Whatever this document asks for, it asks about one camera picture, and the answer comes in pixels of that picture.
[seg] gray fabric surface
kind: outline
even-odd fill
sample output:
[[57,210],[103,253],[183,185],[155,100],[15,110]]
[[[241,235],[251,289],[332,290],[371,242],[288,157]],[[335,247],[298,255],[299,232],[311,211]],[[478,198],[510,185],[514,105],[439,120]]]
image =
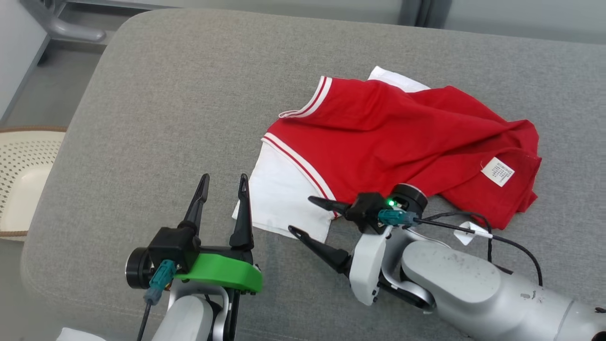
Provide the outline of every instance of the gray fabric surface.
[[[539,259],[545,285],[606,302],[600,217],[600,125],[606,48],[380,24],[214,10],[160,10],[126,22],[105,50],[32,221],[22,258],[28,290],[74,328],[132,340],[142,291],[124,263],[184,215],[211,174],[201,238],[226,245],[239,174],[284,110],[302,107],[319,75],[366,78],[375,65],[430,87],[454,85],[541,136],[539,196],[500,235]],[[432,198],[429,212],[451,207]],[[457,248],[449,232],[426,228]],[[359,235],[333,223],[327,243]],[[383,293],[357,302],[347,280],[296,240],[255,230],[264,292],[242,299],[238,340],[467,340],[436,316]],[[485,244],[467,249],[485,255]],[[530,278],[532,262],[495,243],[494,260]],[[149,336],[166,307],[152,310]]]

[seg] care label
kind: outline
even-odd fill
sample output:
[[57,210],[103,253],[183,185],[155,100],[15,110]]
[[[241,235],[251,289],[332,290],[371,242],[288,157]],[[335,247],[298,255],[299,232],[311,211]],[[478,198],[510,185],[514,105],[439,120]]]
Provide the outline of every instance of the care label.
[[513,169],[503,163],[503,161],[494,157],[490,162],[484,167],[482,173],[486,175],[492,182],[499,185],[499,187],[503,187],[503,185],[511,178],[511,176],[515,173]]

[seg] cable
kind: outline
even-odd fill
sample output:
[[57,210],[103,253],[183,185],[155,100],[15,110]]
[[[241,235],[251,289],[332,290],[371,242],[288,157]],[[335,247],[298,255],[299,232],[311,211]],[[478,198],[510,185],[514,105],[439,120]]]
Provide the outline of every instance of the cable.
[[[442,218],[442,217],[451,217],[453,215],[464,215],[464,216],[470,217],[470,218],[479,217],[484,221],[484,225],[486,225],[486,229],[488,230],[488,233],[492,234],[492,225],[490,225],[490,222],[488,221],[488,219],[486,219],[486,217],[481,215],[480,213],[462,212],[462,211],[445,212],[445,213],[434,214],[431,217],[425,218],[425,220],[435,220],[435,219]],[[492,239],[488,239],[487,259],[490,263],[492,263]]]
[[522,245],[516,243],[515,241],[511,241],[509,239],[500,237],[498,235],[493,235],[493,234],[490,234],[490,233],[487,234],[487,233],[475,231],[475,230],[472,230],[472,229],[465,229],[465,228],[462,228],[460,226],[455,226],[455,225],[446,224],[446,223],[440,223],[439,221],[431,221],[431,220],[419,219],[419,218],[415,218],[415,221],[417,223],[419,223],[419,224],[428,224],[428,225],[440,226],[442,228],[453,229],[453,230],[463,231],[463,232],[466,232],[466,233],[477,234],[477,235],[481,235],[483,237],[487,237],[487,238],[491,238],[491,239],[494,239],[494,240],[502,241],[503,243],[515,246],[516,248],[520,249],[522,252],[524,252],[525,254],[527,254],[530,257],[530,259],[532,260],[532,262],[534,263],[534,266],[536,268],[536,274],[537,274],[537,277],[539,279],[539,286],[543,286],[543,273],[541,272],[541,266],[539,266],[539,262],[536,260],[536,257],[527,248],[525,248]]
[[143,339],[143,332],[145,331],[145,325],[147,324],[147,318],[150,315],[151,308],[152,300],[147,300],[147,305],[145,306],[145,312],[143,313],[143,320],[141,321],[141,327],[139,328],[139,335],[137,336],[137,341],[141,341]]
[[532,252],[528,251],[527,248],[516,243],[515,241],[500,237],[498,235],[493,235],[493,239],[502,241],[503,243],[507,243],[509,245],[513,245],[513,246],[517,247],[518,249],[522,250],[522,252],[524,252],[525,254],[527,254],[530,257],[530,259],[532,259],[532,262],[534,263],[534,266],[536,268],[536,275],[537,275],[537,277],[539,277],[539,286],[543,286],[543,273],[541,273],[541,267],[539,266],[539,261],[536,260],[536,258],[532,254]]

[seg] floor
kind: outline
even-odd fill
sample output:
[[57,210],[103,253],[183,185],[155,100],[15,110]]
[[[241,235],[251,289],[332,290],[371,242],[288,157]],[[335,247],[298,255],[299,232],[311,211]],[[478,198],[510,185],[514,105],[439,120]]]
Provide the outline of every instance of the floor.
[[[61,19],[117,30],[140,10],[71,5]],[[46,60],[32,71],[15,105],[0,127],[68,126],[104,46],[51,41]],[[0,239],[0,331],[2,341],[56,340],[63,324],[30,298],[19,275],[23,243]]]

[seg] chair leg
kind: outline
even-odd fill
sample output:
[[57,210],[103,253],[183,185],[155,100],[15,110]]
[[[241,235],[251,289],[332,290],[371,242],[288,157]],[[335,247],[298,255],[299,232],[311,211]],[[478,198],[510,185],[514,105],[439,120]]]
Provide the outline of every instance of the chair leg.
[[39,0],[19,0],[19,2],[52,38],[77,39],[91,42],[99,42],[105,39],[105,31],[69,24],[57,18]]

